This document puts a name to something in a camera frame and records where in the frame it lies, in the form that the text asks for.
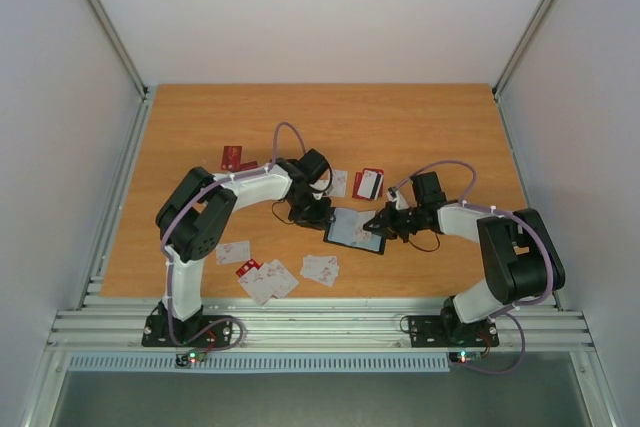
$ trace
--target red card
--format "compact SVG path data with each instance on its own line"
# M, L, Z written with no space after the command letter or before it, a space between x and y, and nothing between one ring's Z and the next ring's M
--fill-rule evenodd
M244 164L240 164L240 167L238 168L238 172L255 169L257 167L258 167L258 161L252 160L251 162L245 162Z
M363 171L365 170L372 170L374 172L379 173L380 175L384 175L384 170L382 169L370 169L370 168L365 168L363 169ZM366 197L362 197L360 195L358 195L358 189L360 188L360 182L362 182L362 172L356 172L356 176L355 176L355 180L353 182L353 193L352 193L352 197L354 199L361 199L361 200L375 200L375 199L368 199ZM376 199L379 199L380 197L382 197L382 189L384 187L384 178L382 180L382 182L380 182L380 189L378 190L378 196L376 197Z
M238 277L242 277L244 274L249 272L251 269L254 269L254 268L255 269L259 269L260 267L262 267L262 264L259 264L255 260L250 259L250 260L247 260L242 267L240 267L238 270L236 270L236 275Z
M235 172L240 168L240 157L242 155L241 145L225 145L222 151L222 163L220 168Z

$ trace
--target wooden table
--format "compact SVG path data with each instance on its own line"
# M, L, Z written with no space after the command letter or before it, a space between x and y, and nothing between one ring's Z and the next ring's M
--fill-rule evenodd
M517 209L525 205L502 123L488 85L163 85L158 88L137 160L101 295L160 297L164 257L154 218L185 173L201 165L220 171L224 145L242 145L242 160L266 162L273 129L293 123L308 148L324 154L334 169L349 172L347 197L335 206L379 209L350 198L354 173L385 171L385 185L444 158L473 164L479 180L469 200ZM295 136L282 130L280 155L300 156ZM449 198L469 182L457 166L437 169ZM408 184L403 188L411 201ZM287 208L279 206L281 214ZM322 242L322 233L284 225L271 204L236 212L221 242L251 241L260 262L280 259L298 277L294 297L447 296L482 277L480 249L444 236L441 248L423 253L400 240L387 243L384 256ZM434 246L430 232L414 242ZM300 277L305 255L337 255L340 275L332 288ZM205 264L202 295L244 297L235 271L240 264Z

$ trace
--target white wall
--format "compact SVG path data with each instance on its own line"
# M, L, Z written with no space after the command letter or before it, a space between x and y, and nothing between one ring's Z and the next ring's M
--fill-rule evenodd
M488 82L539 0L102 0L144 80Z
M83 281L136 95L85 0L0 0L0 425Z
M559 0L504 95L532 204L626 425L640 424L640 9Z

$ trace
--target gray floor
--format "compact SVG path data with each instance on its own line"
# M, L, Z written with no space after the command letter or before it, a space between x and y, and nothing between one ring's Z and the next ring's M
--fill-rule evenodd
M509 359L496 355L501 367ZM568 354L515 374L69 373L56 426L590 425Z

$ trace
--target table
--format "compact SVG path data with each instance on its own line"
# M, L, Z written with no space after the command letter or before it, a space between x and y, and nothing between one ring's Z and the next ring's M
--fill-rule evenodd
M506 209L525 206L501 119L488 85L481 84L267 84L161 85L152 107L101 295L160 297L164 257L159 251L155 215L186 172L203 166L220 171L225 145L242 145L242 161L268 161L273 129L293 123L307 148L327 157L334 169L349 172L347 197L335 206L380 209L384 199L350 198L354 174L363 168L385 171L385 186L419 167L444 158L470 162L479 180L469 200ZM282 129L280 155L298 158L295 136ZM469 182L459 166L438 167L448 198ZM413 200L410 184L403 187ZM285 205L277 206L286 216ZM389 241L384 256L322 242L322 233L284 225L271 203L236 212L221 242L249 240L260 262L279 259L299 280L292 297L448 296L482 278L476 244L442 237L440 249L423 253L402 241ZM435 245L431 232L413 238ZM332 288L299 275L305 255L337 255L340 275ZM240 264L205 263L204 297L245 297L235 271Z

